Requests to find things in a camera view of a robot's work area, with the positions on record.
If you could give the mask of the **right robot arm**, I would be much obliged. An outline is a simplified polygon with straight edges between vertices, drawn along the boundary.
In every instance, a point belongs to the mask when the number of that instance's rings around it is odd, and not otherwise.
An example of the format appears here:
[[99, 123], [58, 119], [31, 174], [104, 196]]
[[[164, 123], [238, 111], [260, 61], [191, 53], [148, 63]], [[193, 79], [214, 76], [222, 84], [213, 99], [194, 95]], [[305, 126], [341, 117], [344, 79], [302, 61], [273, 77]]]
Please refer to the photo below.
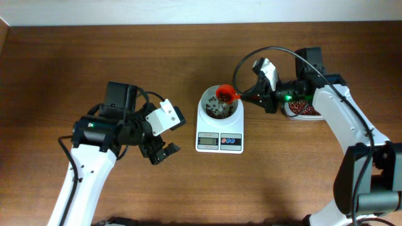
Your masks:
[[241, 99], [274, 114], [280, 103], [304, 100], [331, 128], [344, 153], [333, 185], [334, 199], [307, 215], [303, 225], [360, 225], [382, 221], [401, 210], [401, 143], [379, 132], [358, 108], [338, 73], [327, 73], [319, 47], [297, 51], [296, 80], [282, 82], [275, 66], [260, 58], [253, 64], [257, 82]]

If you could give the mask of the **orange plastic measuring scoop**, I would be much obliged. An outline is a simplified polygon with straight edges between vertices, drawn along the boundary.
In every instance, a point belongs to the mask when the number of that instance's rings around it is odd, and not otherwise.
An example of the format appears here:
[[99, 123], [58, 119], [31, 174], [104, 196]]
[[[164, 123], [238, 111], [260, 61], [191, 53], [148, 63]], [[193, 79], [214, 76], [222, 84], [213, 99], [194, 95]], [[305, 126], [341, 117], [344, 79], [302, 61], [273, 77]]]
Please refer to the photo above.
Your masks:
[[235, 88], [228, 84], [220, 85], [215, 91], [215, 96], [219, 102], [223, 102], [225, 104], [232, 104], [235, 100], [239, 100], [241, 98], [240, 95], [236, 94]]

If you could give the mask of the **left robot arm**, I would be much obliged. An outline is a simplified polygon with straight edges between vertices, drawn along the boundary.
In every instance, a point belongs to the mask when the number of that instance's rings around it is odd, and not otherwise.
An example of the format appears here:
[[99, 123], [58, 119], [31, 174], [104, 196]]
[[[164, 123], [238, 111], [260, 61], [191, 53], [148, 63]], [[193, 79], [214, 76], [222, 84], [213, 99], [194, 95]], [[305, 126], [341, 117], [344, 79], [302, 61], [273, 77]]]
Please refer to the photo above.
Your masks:
[[109, 82], [104, 102], [75, 122], [67, 149], [58, 138], [69, 165], [49, 225], [90, 225], [104, 183], [115, 163], [131, 146], [157, 165], [180, 147], [161, 134], [186, 123], [177, 106], [163, 99], [159, 107], [149, 92], [127, 83]]

